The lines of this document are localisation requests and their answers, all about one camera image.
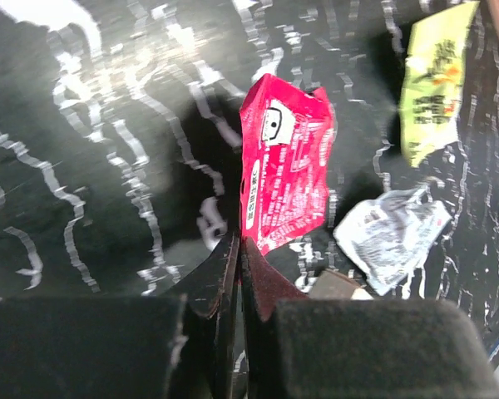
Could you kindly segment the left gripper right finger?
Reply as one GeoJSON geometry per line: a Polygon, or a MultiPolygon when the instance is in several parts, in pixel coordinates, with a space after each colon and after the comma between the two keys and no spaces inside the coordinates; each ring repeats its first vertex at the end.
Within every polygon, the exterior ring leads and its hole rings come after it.
{"type": "Polygon", "coordinates": [[[251,398],[499,398],[454,303],[312,299],[248,238],[240,279],[251,398]]]}

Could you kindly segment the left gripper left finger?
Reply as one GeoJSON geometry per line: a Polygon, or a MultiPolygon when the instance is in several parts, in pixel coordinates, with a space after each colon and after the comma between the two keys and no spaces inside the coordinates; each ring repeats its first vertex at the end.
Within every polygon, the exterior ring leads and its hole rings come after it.
{"type": "Polygon", "coordinates": [[[160,297],[0,302],[0,398],[228,398],[240,236],[160,297]]]}

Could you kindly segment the pink candy packet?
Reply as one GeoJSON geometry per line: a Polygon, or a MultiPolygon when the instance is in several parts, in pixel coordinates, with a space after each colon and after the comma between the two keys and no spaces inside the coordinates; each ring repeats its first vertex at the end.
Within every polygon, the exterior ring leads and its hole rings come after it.
{"type": "Polygon", "coordinates": [[[324,88],[304,92],[266,73],[240,120],[241,231],[267,254],[324,222],[336,118],[324,88]]]}

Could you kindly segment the green sour candy bag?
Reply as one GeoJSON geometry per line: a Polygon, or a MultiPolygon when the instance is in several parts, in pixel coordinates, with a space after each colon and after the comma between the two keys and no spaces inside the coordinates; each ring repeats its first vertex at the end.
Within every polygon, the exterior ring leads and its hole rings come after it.
{"type": "Polygon", "coordinates": [[[412,26],[399,114],[402,153],[413,168],[458,140],[467,35],[478,5],[465,2],[412,26]]]}

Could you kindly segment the silver foil snack packet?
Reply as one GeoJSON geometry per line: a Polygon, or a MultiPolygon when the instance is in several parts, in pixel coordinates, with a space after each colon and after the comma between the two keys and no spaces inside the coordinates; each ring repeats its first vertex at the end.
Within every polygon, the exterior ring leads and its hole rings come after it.
{"type": "Polygon", "coordinates": [[[425,262],[451,220],[441,200],[429,199],[424,181],[409,190],[390,190],[356,204],[334,229],[343,253],[365,274],[379,296],[425,262]]]}

